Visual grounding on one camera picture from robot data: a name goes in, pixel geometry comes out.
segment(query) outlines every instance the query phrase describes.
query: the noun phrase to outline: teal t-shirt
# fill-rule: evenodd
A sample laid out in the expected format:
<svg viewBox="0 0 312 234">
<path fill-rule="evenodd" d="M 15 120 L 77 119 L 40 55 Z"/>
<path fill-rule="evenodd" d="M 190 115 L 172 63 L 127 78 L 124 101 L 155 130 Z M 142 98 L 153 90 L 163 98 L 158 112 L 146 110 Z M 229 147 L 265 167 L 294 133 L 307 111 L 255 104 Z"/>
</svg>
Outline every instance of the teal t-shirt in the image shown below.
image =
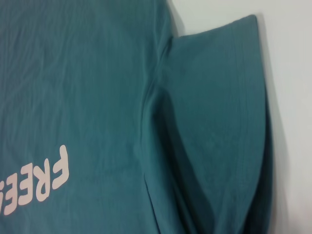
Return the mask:
<svg viewBox="0 0 312 234">
<path fill-rule="evenodd" d="M 255 16 L 174 38 L 162 0 L 0 7 L 0 234 L 263 234 Z"/>
</svg>

